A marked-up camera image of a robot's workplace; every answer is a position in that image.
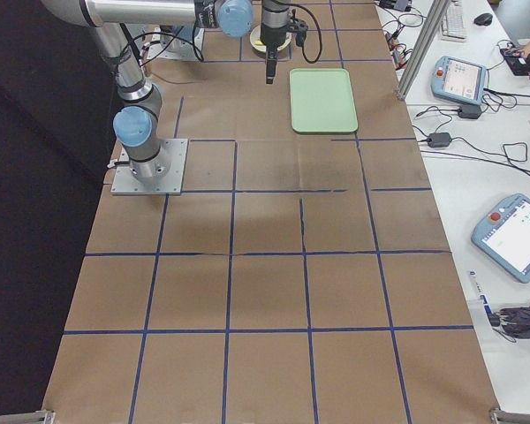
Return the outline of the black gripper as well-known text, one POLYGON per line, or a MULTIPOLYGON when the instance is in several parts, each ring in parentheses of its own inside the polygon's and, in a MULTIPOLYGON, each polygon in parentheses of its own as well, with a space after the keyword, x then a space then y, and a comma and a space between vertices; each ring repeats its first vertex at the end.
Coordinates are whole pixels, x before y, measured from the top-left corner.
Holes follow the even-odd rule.
POLYGON ((303 47, 308 25, 296 17, 298 4, 289 1, 263 0, 261 2, 260 40, 266 47, 266 83, 273 84, 276 77, 277 48, 285 41, 288 33, 294 34, 296 45, 303 47))

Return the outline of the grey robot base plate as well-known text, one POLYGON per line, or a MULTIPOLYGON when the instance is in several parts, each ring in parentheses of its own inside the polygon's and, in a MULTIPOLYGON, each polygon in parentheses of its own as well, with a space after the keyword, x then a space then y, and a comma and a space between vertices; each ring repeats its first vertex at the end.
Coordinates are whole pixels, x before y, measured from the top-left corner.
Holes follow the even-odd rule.
POLYGON ((180 195, 182 192, 188 139, 160 139, 158 155, 140 163, 122 148, 111 186, 115 195, 180 195))

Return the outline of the person hand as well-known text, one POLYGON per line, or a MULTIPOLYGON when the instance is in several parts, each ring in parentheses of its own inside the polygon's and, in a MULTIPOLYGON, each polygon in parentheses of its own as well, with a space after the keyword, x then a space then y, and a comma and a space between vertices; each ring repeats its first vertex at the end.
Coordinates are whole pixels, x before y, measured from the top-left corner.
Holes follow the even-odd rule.
POLYGON ((520 55, 522 57, 528 57, 530 55, 530 45, 522 46, 520 49, 520 55))

